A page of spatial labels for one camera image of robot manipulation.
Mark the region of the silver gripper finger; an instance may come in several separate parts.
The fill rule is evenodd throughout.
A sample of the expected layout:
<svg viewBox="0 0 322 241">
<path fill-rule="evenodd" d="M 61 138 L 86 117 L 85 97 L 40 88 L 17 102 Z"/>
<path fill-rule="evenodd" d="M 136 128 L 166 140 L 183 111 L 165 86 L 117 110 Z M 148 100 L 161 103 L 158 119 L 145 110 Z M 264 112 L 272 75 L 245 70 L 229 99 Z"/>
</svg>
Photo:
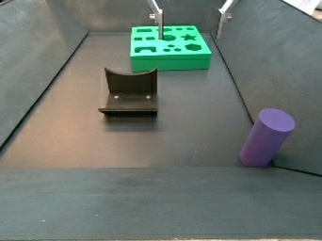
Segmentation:
<svg viewBox="0 0 322 241">
<path fill-rule="evenodd" d="M 154 21 L 158 27 L 158 39 L 162 39 L 162 11 L 156 3 L 156 0 L 145 0 L 152 12 L 148 17 Z"/>
<path fill-rule="evenodd" d="M 219 8 L 220 18 L 217 23 L 216 38 L 219 38 L 221 35 L 223 25 L 228 18 L 232 3 L 233 3 L 233 0 L 225 0 L 223 6 Z"/>
</svg>

